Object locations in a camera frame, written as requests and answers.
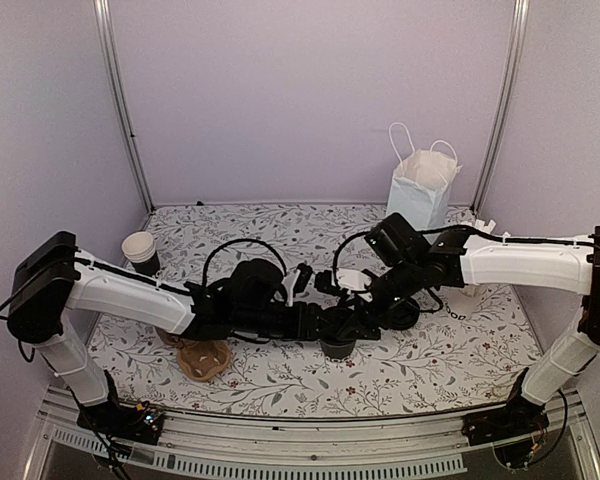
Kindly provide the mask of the black paper coffee cup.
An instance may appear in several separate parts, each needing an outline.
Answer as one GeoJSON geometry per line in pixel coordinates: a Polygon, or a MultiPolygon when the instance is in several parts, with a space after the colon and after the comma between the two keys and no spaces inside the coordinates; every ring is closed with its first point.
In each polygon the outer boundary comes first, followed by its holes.
{"type": "Polygon", "coordinates": [[[321,339],[319,341],[324,355],[330,360],[346,360],[349,358],[354,351],[356,346],[355,340],[349,341],[336,341],[333,339],[321,339]]]}

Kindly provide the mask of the white paper bag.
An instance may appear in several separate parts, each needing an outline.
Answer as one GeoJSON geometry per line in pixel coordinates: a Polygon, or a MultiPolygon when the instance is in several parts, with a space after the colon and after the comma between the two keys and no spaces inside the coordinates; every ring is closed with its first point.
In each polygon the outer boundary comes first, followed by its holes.
{"type": "Polygon", "coordinates": [[[416,230],[442,227],[452,184],[462,169],[455,148],[442,139],[428,148],[416,148],[408,127],[401,122],[392,123],[388,135],[398,163],[392,171],[386,216],[400,214],[416,230]],[[407,155],[398,150],[395,128],[406,135],[407,155]]]}

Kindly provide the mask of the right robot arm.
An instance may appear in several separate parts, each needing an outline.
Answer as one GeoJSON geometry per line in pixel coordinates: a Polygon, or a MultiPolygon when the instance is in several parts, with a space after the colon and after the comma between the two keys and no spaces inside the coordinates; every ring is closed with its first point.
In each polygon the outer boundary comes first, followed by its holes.
{"type": "Polygon", "coordinates": [[[545,405],[600,353],[600,226],[588,236],[496,236],[466,224],[417,231],[393,213],[362,236],[387,272],[372,278],[334,267],[334,282],[380,312],[440,286],[509,284],[581,296],[579,317],[518,377],[511,403],[498,412],[504,435],[517,436],[532,424],[535,407],[545,405]]]}

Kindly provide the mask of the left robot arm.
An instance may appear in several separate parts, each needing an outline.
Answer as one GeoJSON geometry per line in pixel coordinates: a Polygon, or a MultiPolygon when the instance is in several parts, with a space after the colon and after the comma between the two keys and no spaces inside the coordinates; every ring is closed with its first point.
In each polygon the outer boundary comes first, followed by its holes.
{"type": "Polygon", "coordinates": [[[255,258],[216,281],[173,284],[156,278],[157,251],[147,233],[140,237],[145,244],[131,258],[134,268],[126,270],[80,249],[74,234],[60,231],[16,268],[11,293],[0,304],[0,320],[11,335],[42,355],[108,434],[121,433],[129,415],[116,402],[110,374],[71,338],[63,319],[68,310],[155,328],[176,350],[181,371],[201,383],[229,368],[231,339],[316,341],[332,358],[355,341],[348,300],[331,308],[297,300],[313,275],[306,264],[289,270],[283,260],[255,258]]]}

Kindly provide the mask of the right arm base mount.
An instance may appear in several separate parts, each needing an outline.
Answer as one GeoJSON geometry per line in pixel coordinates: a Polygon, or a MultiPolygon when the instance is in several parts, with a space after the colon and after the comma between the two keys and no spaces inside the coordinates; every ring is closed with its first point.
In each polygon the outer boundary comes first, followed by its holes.
{"type": "Polygon", "coordinates": [[[534,404],[507,404],[469,413],[462,422],[461,433],[469,445],[491,444],[498,463],[509,469],[530,465],[549,426],[544,408],[534,404]]]}

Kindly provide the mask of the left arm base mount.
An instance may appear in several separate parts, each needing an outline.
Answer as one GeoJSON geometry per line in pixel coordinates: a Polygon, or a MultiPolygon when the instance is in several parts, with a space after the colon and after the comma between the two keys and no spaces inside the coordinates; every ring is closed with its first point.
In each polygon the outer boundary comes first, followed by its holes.
{"type": "Polygon", "coordinates": [[[164,425],[164,412],[148,402],[135,406],[107,400],[95,406],[77,403],[77,424],[94,433],[113,439],[157,445],[164,425]]]}

